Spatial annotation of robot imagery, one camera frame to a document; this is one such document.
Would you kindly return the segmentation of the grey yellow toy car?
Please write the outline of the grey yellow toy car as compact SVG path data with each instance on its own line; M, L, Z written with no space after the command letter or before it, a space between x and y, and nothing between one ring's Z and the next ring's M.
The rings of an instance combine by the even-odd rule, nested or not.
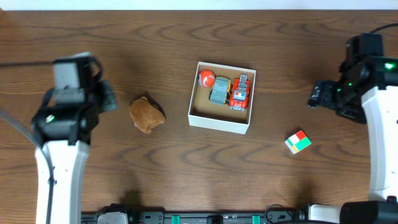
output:
M217 105L229 104L231 80L227 77L216 77L209 95L209 100Z

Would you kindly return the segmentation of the orange ball with eye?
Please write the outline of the orange ball with eye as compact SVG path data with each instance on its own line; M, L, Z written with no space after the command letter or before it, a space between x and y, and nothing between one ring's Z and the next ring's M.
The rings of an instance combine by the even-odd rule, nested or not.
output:
M216 79L216 75L209 69L201 70L198 74L199 84L203 88L211 88Z

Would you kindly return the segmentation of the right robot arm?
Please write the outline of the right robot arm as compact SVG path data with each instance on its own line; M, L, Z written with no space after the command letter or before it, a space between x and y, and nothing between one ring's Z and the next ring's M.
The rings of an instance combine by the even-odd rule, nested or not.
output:
M315 82L308 107L368 127L371 178L368 199L342 205L312 204L307 223L397 223L397 59L384 55L382 35L350 38L340 79Z

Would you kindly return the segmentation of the red toy fire truck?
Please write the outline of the red toy fire truck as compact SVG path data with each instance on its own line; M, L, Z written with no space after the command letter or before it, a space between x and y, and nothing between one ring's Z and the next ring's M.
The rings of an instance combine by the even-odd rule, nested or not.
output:
M250 81L245 73L236 78L229 98L229 108L232 110L246 111L250 94Z

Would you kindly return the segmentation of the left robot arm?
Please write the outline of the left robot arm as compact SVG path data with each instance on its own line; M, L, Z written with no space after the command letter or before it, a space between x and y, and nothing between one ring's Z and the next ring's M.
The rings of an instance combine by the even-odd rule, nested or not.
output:
M32 118L38 170L36 223L80 223L91 132L117 108L101 63L89 52L52 62L55 86Z

